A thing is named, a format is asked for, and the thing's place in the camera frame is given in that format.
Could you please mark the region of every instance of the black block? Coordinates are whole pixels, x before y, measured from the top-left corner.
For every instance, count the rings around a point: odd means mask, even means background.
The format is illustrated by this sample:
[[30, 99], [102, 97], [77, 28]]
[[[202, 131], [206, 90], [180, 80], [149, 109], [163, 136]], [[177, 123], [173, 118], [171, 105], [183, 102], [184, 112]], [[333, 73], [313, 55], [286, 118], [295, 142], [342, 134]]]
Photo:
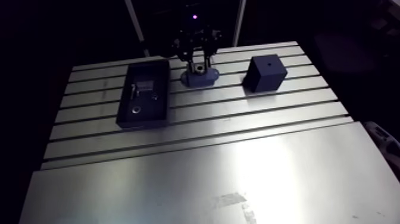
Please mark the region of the black block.
[[169, 82], [167, 60], [129, 65], [117, 124], [123, 129], [134, 130], [166, 126]]
[[276, 54], [252, 57], [242, 86], [251, 92], [276, 91], [287, 73]]

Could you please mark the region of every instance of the black cube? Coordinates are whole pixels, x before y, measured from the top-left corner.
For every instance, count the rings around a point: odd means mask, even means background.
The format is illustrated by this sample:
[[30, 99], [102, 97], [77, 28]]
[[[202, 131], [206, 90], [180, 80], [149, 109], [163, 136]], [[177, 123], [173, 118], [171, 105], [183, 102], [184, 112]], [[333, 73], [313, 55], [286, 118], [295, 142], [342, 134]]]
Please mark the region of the black cube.
[[251, 92], [276, 91], [287, 73], [276, 54], [252, 57], [242, 86]]

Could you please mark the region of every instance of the black tray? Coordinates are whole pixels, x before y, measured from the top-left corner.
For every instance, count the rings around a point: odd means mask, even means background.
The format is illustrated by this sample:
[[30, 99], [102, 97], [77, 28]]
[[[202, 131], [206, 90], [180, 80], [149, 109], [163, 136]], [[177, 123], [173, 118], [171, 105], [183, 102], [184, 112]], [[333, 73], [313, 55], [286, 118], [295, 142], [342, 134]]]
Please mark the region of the black tray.
[[123, 129], [134, 130], [167, 125], [169, 81], [170, 65], [167, 60], [129, 65], [117, 124]]

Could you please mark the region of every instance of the aluminum table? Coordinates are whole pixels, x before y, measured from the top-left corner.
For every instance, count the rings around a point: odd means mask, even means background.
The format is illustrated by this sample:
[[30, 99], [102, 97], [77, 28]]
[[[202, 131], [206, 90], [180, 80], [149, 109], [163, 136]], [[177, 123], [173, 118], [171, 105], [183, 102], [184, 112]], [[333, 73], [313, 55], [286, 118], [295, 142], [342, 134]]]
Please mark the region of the aluminum table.
[[[201, 61], [196, 52], [194, 61]], [[287, 67], [276, 92], [241, 87], [251, 57], [277, 54]], [[215, 85], [188, 89], [180, 81], [186, 63], [170, 60], [170, 126], [123, 132], [115, 123], [128, 64], [158, 59], [77, 66], [70, 75], [45, 153], [43, 169], [204, 147], [261, 136], [352, 122], [318, 70], [296, 42], [218, 50]]]
[[359, 123], [35, 172], [20, 223], [400, 223]]
[[[286, 79], [243, 90], [265, 54]], [[122, 132], [127, 65], [154, 59], [74, 68], [21, 224], [400, 223], [396, 177], [296, 42], [221, 49], [202, 89], [182, 86], [172, 58], [170, 126]]]

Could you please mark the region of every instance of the vertical pole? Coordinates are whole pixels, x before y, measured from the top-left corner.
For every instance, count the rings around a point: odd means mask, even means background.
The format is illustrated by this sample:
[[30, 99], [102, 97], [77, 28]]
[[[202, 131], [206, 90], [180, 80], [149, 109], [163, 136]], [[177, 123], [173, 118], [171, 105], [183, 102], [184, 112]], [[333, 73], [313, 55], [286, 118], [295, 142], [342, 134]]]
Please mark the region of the vertical pole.
[[237, 17], [236, 17], [235, 34], [233, 35], [233, 43], [232, 43], [233, 46], [238, 46], [245, 8], [246, 8], [246, 0], [240, 0], [239, 9], [237, 11]]
[[[143, 37], [142, 29], [140, 28], [138, 17], [136, 16], [135, 9], [133, 8], [132, 1], [125, 0], [125, 4], [128, 8], [130, 18], [132, 19], [133, 26], [135, 27], [137, 38], [139, 39], [140, 43], [143, 43], [145, 41], [145, 38]], [[150, 56], [149, 51], [146, 48], [143, 50], [143, 52], [145, 53], [146, 57]]]

